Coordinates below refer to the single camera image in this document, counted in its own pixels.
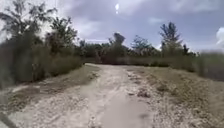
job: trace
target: gravel path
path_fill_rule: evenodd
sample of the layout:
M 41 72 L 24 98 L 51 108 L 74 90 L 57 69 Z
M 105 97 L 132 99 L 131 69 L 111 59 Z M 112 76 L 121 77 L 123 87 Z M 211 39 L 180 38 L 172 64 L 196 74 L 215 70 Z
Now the gravel path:
M 30 104 L 9 118 L 19 128 L 203 128 L 188 109 L 157 94 L 136 74 L 120 66 L 99 67 L 99 77 L 89 85 Z M 137 97 L 139 88 L 150 97 Z

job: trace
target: grass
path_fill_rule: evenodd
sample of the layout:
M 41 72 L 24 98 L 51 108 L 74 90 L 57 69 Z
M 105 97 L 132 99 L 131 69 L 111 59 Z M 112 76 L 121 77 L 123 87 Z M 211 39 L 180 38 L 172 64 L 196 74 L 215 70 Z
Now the grass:
M 99 71 L 99 68 L 85 65 L 69 74 L 29 84 L 27 88 L 20 91 L 10 91 L 1 96 L 0 110 L 8 113 L 19 111 L 31 101 L 38 101 L 40 97 L 61 93 L 69 87 L 86 85 L 97 77 L 97 71 Z
M 136 68 L 158 92 L 168 92 L 176 103 L 197 108 L 200 117 L 213 120 L 224 127 L 224 82 L 212 81 L 171 68 Z
M 213 80 L 224 81 L 224 54 L 223 52 L 204 52 L 196 60 L 198 75 Z

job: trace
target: dry grass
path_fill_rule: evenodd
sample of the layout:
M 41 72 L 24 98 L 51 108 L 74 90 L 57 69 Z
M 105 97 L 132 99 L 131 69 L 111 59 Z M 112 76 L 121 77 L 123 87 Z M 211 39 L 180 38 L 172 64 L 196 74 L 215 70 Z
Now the dry grass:
M 224 82 L 217 82 L 170 68 L 134 68 L 160 92 L 177 97 L 178 102 L 194 108 L 202 118 L 224 125 Z
M 23 109 L 31 101 L 36 102 L 40 98 L 52 96 L 63 92 L 65 89 L 77 85 L 85 85 L 97 77 L 99 68 L 94 66 L 83 66 L 69 74 L 48 78 L 39 83 L 26 85 L 22 90 L 1 95 L 0 110 L 8 113 Z

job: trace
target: dirt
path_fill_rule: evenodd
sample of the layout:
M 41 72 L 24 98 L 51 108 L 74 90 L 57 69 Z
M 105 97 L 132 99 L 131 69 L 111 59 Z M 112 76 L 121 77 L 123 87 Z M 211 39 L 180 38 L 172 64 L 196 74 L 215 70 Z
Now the dirt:
M 37 83 L 23 83 L 0 91 L 0 111 L 7 114 L 22 110 L 30 102 L 38 102 L 46 97 L 64 92 L 77 85 L 86 85 L 97 77 L 99 68 L 84 65 L 69 74 L 47 78 Z
M 130 70 L 147 79 L 160 94 L 173 97 L 175 104 L 191 108 L 195 116 L 204 119 L 206 125 L 224 127 L 224 82 L 170 68 L 136 67 Z
M 19 128 L 206 128 L 191 110 L 161 96 L 122 66 L 95 65 L 98 78 L 9 115 Z M 137 96 L 148 90 L 147 97 Z

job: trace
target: cloudy sky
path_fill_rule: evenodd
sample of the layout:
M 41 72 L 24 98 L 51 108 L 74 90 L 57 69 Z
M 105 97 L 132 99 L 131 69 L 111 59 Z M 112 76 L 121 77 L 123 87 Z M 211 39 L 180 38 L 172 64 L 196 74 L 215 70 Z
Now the cloudy sky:
M 8 6 L 10 0 L 0 0 Z M 40 3 L 44 0 L 29 0 Z M 135 35 L 160 44 L 160 26 L 176 23 L 184 43 L 193 50 L 224 47 L 223 0 L 45 0 L 57 7 L 58 16 L 70 16 L 79 36 L 107 40 L 114 32 L 126 37 L 130 46 Z

